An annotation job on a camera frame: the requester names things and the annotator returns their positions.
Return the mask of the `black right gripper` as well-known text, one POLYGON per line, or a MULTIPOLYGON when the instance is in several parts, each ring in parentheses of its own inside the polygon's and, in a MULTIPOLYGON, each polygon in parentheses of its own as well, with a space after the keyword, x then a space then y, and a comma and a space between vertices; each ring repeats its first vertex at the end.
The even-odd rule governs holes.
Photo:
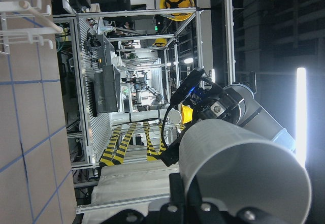
POLYGON ((213 86, 207 97, 200 100, 194 107, 192 121, 180 133, 179 137, 165 150, 160 159, 167 166, 179 161, 179 146, 185 132, 195 123, 205 119, 221 119, 237 124, 241 117, 241 96, 233 88, 223 88, 219 92, 213 86))

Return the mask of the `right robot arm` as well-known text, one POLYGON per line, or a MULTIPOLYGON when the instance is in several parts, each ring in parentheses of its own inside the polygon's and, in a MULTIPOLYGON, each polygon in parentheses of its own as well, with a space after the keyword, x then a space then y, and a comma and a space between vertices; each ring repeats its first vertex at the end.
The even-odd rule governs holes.
POLYGON ((182 84, 173 104, 197 95, 192 120, 161 154, 166 166, 179 164, 186 181, 194 176, 284 176, 301 170, 295 141, 245 85, 210 90, 182 84))

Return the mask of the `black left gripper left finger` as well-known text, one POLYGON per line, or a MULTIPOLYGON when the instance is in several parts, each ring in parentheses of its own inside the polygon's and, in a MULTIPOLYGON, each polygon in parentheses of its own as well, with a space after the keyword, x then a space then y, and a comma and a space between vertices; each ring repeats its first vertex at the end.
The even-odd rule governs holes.
POLYGON ((185 192, 180 173, 169 175, 170 183, 170 203, 175 205, 185 205, 185 192))

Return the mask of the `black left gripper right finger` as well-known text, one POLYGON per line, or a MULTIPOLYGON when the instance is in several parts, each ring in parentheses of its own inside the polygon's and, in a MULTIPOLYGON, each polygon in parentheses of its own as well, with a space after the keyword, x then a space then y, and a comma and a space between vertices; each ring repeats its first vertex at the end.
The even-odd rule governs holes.
POLYGON ((195 176, 190 184, 190 187, 187 192, 187 204, 188 205, 201 205, 202 204, 202 195, 200 191, 200 186, 195 176))

